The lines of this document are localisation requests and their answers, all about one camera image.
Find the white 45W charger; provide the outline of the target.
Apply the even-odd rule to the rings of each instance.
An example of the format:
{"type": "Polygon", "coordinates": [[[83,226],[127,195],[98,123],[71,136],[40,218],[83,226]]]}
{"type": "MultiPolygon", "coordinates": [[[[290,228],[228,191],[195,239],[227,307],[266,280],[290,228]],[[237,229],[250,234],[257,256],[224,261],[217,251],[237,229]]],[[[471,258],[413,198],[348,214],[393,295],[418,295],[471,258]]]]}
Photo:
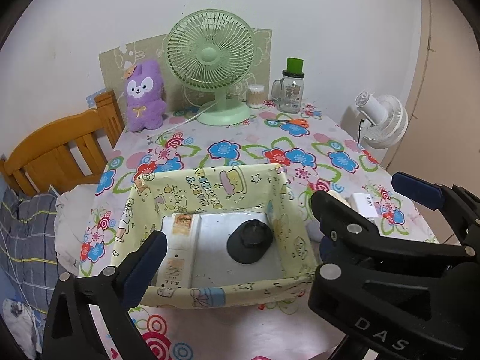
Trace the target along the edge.
{"type": "Polygon", "coordinates": [[[347,201],[354,211],[370,222],[375,223],[378,219],[374,200],[368,193],[353,193],[347,201]]]}

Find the lavender oval soap-like object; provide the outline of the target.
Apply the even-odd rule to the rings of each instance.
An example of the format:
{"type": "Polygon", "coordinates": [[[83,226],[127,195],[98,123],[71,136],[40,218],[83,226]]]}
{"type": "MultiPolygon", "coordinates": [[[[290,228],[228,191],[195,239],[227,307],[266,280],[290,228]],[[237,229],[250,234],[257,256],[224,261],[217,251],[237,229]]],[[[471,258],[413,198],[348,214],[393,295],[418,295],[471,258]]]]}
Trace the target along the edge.
{"type": "Polygon", "coordinates": [[[319,243],[321,239],[325,236],[324,233],[320,230],[320,223],[316,219],[308,222],[306,225],[306,229],[309,239],[312,242],[319,243]]]}

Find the round cream compact mirror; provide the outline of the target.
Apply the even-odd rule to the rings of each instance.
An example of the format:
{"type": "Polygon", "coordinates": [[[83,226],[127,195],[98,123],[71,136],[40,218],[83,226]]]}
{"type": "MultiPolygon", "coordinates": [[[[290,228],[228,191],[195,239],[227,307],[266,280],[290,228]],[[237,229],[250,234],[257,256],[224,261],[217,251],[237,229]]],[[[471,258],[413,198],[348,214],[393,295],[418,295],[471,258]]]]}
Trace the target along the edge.
{"type": "Polygon", "coordinates": [[[351,207],[349,202],[347,201],[347,199],[345,199],[340,193],[337,193],[336,191],[334,190],[330,190],[328,192],[328,194],[334,198],[336,198],[338,201],[340,201],[341,203],[345,204],[346,206],[348,207],[351,207]]]}

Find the blue plaid bedding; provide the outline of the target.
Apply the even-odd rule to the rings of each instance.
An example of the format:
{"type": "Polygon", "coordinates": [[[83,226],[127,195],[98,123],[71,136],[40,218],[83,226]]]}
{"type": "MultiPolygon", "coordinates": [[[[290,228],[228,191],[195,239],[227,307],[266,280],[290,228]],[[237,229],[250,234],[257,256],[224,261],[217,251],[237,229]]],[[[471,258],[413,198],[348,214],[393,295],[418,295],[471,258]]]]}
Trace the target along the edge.
{"type": "Polygon", "coordinates": [[[1,317],[28,357],[41,351],[62,268],[55,252],[57,197],[29,197],[1,181],[1,317]]]}

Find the white rectangular box orange label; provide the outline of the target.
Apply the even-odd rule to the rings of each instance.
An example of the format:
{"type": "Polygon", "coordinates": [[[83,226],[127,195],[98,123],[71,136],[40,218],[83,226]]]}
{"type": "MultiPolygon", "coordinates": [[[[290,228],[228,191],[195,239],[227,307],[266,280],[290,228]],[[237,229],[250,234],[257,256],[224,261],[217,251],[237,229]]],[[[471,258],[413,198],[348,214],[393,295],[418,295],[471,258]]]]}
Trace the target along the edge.
{"type": "Polygon", "coordinates": [[[201,217],[199,214],[173,214],[163,218],[162,232],[168,250],[157,270],[160,295],[171,297],[177,289],[191,286],[201,217]]]}

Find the floral tablecloth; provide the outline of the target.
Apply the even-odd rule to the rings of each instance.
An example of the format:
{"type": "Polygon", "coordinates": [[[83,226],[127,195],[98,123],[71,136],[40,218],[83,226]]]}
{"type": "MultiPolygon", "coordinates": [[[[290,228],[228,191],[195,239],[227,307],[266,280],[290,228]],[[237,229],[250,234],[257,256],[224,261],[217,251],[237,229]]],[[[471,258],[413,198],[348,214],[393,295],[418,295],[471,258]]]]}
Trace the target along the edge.
{"type": "MultiPolygon", "coordinates": [[[[305,226],[315,191],[343,197],[369,194],[383,236],[436,242],[415,205],[397,194],[391,176],[369,150],[312,104],[298,115],[265,102],[238,124],[200,124],[178,111],[154,131],[124,132],[97,184],[63,193],[56,203],[55,247],[64,267],[91,276],[106,266],[134,182],[143,175],[194,167],[281,164],[305,226]]],[[[307,293],[258,306],[211,311],[133,310],[139,331],[153,340],[159,359],[323,359],[341,332],[312,314],[307,293]]]]}

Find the yellow cartoon fabric storage box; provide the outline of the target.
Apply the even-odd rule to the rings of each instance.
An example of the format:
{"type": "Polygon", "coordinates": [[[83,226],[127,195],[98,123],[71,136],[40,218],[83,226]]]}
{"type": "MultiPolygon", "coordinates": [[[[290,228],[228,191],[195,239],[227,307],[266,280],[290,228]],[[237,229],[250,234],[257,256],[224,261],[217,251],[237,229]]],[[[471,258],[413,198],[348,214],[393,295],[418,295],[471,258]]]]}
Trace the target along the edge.
{"type": "Polygon", "coordinates": [[[125,232],[115,239],[110,263],[120,266],[171,214],[256,211],[267,216],[279,253],[282,276],[239,279],[200,289],[150,287],[142,303],[178,309],[254,306],[290,299],[306,289],[317,267],[304,216],[287,175],[278,164],[199,167],[143,175],[124,205],[125,232]]]}

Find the white clip fan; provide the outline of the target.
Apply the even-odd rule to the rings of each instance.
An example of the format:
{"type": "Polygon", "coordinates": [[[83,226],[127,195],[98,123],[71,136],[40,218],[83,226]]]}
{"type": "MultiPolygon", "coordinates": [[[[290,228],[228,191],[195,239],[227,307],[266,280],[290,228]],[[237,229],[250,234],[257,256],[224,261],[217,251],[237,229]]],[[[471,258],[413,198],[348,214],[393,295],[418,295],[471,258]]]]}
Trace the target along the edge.
{"type": "Polygon", "coordinates": [[[397,97],[374,97],[364,91],[355,98],[355,108],[364,116],[360,122],[359,141],[376,150],[396,145],[408,128],[408,112],[397,97]]]}

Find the wooden bed headboard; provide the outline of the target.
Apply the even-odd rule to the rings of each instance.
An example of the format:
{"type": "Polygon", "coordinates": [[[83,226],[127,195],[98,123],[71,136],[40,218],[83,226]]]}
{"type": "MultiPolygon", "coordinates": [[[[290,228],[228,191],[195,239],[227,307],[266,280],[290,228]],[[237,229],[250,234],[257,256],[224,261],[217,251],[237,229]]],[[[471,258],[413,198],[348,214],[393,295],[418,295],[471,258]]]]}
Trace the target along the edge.
{"type": "Polygon", "coordinates": [[[31,133],[9,158],[1,160],[1,175],[12,189],[32,197],[47,192],[50,186],[64,193],[100,181],[107,158],[96,133],[106,133],[114,146],[125,123],[112,90],[94,101],[95,108],[57,119],[31,133]]]}

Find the glass mason jar green lid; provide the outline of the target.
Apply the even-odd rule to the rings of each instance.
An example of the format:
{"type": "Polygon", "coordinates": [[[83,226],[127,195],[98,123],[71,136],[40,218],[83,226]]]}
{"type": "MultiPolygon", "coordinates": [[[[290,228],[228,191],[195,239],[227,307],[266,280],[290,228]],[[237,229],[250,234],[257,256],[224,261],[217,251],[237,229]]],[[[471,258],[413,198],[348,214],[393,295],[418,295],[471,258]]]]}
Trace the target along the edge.
{"type": "Polygon", "coordinates": [[[278,109],[285,113],[297,114],[303,100],[304,61],[300,58],[288,58],[282,77],[272,83],[272,100],[278,109]]]}

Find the purple plush bunny toy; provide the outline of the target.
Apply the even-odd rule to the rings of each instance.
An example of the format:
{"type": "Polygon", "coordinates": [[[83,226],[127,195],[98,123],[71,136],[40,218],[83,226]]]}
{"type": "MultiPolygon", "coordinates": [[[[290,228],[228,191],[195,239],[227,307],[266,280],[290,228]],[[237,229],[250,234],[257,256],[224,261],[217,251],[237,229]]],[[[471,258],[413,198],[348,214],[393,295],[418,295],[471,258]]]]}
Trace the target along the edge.
{"type": "Polygon", "coordinates": [[[160,128],[167,103],[163,99],[164,79],[159,63],[149,59],[133,65],[124,72],[123,78],[128,130],[160,128]]]}

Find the cotton swab container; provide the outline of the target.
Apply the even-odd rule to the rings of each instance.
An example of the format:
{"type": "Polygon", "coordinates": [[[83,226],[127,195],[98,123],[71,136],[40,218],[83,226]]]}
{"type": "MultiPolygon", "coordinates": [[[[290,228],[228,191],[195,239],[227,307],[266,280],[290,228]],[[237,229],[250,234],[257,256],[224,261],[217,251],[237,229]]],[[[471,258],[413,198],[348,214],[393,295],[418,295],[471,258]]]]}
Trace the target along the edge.
{"type": "Polygon", "coordinates": [[[247,86],[247,105],[250,108],[262,108],[265,98],[264,85],[256,84],[247,86]]]}

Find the green desk fan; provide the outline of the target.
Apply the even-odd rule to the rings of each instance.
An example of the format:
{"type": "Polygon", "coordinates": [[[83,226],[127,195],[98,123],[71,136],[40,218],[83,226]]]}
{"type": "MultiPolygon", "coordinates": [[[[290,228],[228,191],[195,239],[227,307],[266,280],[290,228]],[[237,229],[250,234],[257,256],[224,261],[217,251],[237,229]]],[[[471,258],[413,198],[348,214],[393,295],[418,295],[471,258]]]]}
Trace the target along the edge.
{"type": "Polygon", "coordinates": [[[216,9],[191,13],[172,27],[164,54],[183,86],[214,95],[199,108],[199,123],[225,127],[250,117],[245,102],[227,98],[230,87],[250,71],[256,54],[253,30],[242,18],[216,9]]]}

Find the black round suction mount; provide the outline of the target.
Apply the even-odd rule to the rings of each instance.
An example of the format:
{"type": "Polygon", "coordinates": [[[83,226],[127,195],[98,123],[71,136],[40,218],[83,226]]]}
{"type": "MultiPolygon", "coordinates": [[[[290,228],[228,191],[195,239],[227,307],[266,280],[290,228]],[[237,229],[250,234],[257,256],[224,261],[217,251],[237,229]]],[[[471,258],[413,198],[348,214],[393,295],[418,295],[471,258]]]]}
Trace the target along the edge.
{"type": "Polygon", "coordinates": [[[270,227],[258,219],[241,223],[229,236],[227,253],[237,263],[257,263],[265,255],[273,241],[270,227]]]}

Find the beige cartoon wall sheet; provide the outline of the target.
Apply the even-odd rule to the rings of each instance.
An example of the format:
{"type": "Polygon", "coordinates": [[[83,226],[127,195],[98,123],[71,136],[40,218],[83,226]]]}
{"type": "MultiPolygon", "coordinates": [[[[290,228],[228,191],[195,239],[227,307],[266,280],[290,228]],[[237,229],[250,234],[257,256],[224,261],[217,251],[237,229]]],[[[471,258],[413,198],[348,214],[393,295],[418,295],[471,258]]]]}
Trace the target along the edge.
{"type": "MultiPolygon", "coordinates": [[[[266,90],[270,88],[272,30],[255,28],[253,33],[256,46],[254,62],[247,75],[227,89],[228,98],[237,98],[245,102],[249,85],[263,85],[266,90]]],[[[168,111],[179,111],[191,105],[201,106],[214,99],[214,94],[185,87],[177,80],[167,66],[164,56],[165,47],[165,36],[159,35],[123,44],[98,56],[104,85],[106,89],[115,92],[122,116],[126,116],[125,72],[151,59],[156,60],[160,65],[164,81],[163,99],[167,102],[168,111]]]]}

